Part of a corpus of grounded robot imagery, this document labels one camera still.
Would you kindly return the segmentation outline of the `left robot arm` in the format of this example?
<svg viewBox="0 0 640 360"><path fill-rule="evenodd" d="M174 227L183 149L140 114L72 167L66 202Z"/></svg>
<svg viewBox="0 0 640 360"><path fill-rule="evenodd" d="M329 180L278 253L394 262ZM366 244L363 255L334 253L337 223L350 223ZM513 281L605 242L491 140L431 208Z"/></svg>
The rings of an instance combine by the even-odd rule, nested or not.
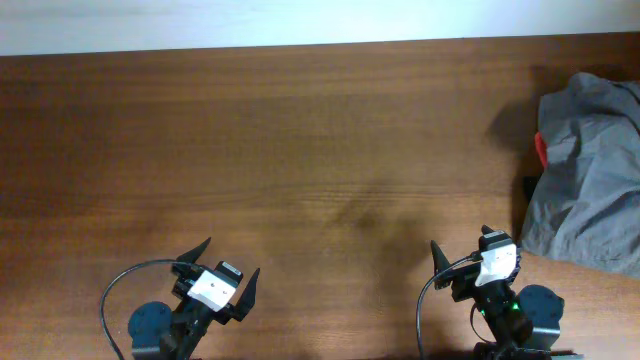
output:
<svg viewBox="0 0 640 360"><path fill-rule="evenodd" d="M176 276L172 293L180 303L153 301L137 308L128 323L136 359L188 360L212 323L241 322L255 305L260 271L256 270L238 301L232 297L244 274L225 261L209 268L197 263L210 241L178 256L171 266Z"/></svg>

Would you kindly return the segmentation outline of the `grey shorts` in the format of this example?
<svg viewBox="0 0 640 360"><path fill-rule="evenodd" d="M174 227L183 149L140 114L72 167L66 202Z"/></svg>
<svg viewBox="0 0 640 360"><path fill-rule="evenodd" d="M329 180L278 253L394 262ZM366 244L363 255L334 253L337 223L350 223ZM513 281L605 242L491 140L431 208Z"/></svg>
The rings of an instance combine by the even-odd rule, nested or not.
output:
<svg viewBox="0 0 640 360"><path fill-rule="evenodd" d="M524 249L639 276L639 84L590 73L541 97L544 167L525 215Z"/></svg>

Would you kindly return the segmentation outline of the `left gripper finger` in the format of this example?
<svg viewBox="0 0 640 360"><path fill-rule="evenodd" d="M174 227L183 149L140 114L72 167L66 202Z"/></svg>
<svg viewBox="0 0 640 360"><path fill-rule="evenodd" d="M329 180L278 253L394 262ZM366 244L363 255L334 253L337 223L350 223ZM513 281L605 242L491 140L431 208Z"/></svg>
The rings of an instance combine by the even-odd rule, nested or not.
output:
<svg viewBox="0 0 640 360"><path fill-rule="evenodd" d="M207 238L195 248L179 255L176 261L180 264L195 264L201 255L205 252L211 242L211 238Z"/></svg>
<svg viewBox="0 0 640 360"><path fill-rule="evenodd" d="M259 275L260 268L257 268L234 306L233 318L238 322L242 322L255 305Z"/></svg>

